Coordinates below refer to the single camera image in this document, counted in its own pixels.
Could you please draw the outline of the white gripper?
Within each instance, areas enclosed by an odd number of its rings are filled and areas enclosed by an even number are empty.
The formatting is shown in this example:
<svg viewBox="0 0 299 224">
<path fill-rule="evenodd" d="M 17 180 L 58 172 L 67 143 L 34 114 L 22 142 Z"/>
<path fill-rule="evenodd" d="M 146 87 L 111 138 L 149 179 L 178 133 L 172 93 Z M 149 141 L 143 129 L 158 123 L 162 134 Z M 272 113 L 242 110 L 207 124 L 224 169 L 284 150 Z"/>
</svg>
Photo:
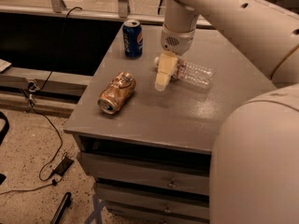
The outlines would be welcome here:
<svg viewBox="0 0 299 224">
<path fill-rule="evenodd" d="M 181 56 L 190 49 L 194 34 L 194 30 L 188 33 L 177 33 L 169 30 L 165 25 L 163 26 L 161 45 L 164 52 L 154 60 L 158 67 L 155 80 L 155 89 L 157 91 L 164 91 L 169 84 L 177 67 L 177 55 Z"/>
</svg>

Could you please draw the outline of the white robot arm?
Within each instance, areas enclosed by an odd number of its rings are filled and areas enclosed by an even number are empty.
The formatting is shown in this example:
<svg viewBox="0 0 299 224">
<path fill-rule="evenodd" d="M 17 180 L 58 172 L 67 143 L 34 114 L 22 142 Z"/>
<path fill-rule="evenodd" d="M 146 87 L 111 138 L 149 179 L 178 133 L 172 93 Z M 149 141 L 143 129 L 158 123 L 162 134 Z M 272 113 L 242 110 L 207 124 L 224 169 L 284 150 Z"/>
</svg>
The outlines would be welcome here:
<svg viewBox="0 0 299 224">
<path fill-rule="evenodd" d="M 297 14 L 264 0 L 167 0 L 164 31 L 203 16 L 277 89 L 238 107 L 212 149 L 210 224 L 299 224 Z"/>
</svg>

